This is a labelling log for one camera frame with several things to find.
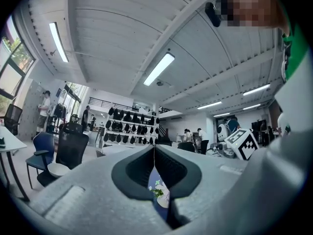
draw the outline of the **chair armrest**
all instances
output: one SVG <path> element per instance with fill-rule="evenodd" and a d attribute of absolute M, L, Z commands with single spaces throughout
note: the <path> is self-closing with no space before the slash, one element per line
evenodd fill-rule
<path fill-rule="evenodd" d="M 41 151 L 35 151 L 35 152 L 34 152 L 34 155 L 35 155 L 35 156 L 40 156 L 40 155 L 45 155 L 45 154 L 47 154 L 47 153 L 49 153 L 49 151 L 47 151 L 47 150 L 41 150 Z"/>

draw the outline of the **blue chair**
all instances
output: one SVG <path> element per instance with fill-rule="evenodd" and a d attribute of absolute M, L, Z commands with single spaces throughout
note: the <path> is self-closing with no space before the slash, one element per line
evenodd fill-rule
<path fill-rule="evenodd" d="M 49 134 L 47 132 L 40 132 L 37 136 L 34 137 L 33 143 L 36 148 L 36 151 L 34 152 L 33 156 L 26 159 L 28 179 L 29 179 L 30 187 L 32 189 L 33 189 L 33 186 L 31 184 L 28 167 L 31 166 L 31 167 L 36 168 L 37 175 L 38 175 L 38 169 L 46 170 L 46 166 L 44 164 L 43 159 L 45 159 L 47 165 L 52 163 L 53 155 L 54 155 L 54 138 L 52 134 Z M 38 156 L 38 154 L 42 153 L 43 151 L 46 151 L 45 156 Z"/>

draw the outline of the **white shirt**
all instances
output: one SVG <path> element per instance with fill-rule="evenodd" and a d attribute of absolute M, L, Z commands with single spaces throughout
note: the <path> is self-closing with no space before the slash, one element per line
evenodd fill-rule
<path fill-rule="evenodd" d="M 207 133 L 205 131 L 203 131 L 203 130 L 199 131 L 199 137 L 201 137 L 202 141 L 209 140 L 209 137 L 207 136 Z"/>
<path fill-rule="evenodd" d="M 185 133 L 186 136 L 186 142 L 191 142 L 191 133 L 188 131 Z"/>
<path fill-rule="evenodd" d="M 288 124 L 288 121 L 286 119 L 286 116 L 284 113 L 281 113 L 278 120 L 277 120 L 277 125 L 278 125 L 278 128 L 281 129 L 281 135 L 283 136 L 286 132 L 285 132 L 285 129 L 287 126 L 289 126 Z"/>
<path fill-rule="evenodd" d="M 47 106 L 48 108 L 46 110 L 40 110 L 41 116 L 44 116 L 44 117 L 48 116 L 47 111 L 48 111 L 50 105 L 51 105 L 50 97 L 44 98 L 43 104 L 41 106 Z"/>

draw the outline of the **black chair base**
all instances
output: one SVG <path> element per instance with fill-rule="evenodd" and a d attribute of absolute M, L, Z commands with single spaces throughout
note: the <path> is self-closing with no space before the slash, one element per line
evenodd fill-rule
<path fill-rule="evenodd" d="M 53 177 L 49 171 L 45 170 L 37 176 L 37 180 L 43 187 L 46 187 L 57 180 L 57 178 Z"/>

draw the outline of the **railing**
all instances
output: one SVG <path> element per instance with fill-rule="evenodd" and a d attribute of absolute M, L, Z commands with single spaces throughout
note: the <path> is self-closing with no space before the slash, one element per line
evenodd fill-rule
<path fill-rule="evenodd" d="M 167 109 L 167 108 L 164 108 L 164 107 L 159 107 L 158 109 L 158 113 L 161 114 L 161 113 L 165 113 L 165 112 L 170 112 L 171 110 L 170 109 Z"/>
<path fill-rule="evenodd" d="M 94 98 L 94 97 L 90 97 L 89 98 L 89 104 L 90 105 L 95 105 L 95 106 L 99 106 L 102 108 L 118 108 L 120 110 L 127 110 L 127 111 L 135 111 L 138 112 L 139 109 L 131 107 L 131 106 L 126 106 L 126 105 L 122 105 L 122 104 L 116 104 L 116 103 L 112 103 L 109 101 L 105 101 L 105 100 L 100 100 L 98 98 Z"/>

